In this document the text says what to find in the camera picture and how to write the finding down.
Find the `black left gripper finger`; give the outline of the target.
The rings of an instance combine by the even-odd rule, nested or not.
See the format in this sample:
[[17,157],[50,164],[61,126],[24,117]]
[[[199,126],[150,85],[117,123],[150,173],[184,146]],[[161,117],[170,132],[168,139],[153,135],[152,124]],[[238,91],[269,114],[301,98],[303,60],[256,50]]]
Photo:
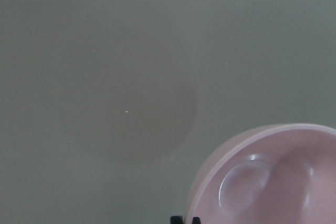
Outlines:
[[201,224],[201,220],[199,217],[193,217],[192,224]]

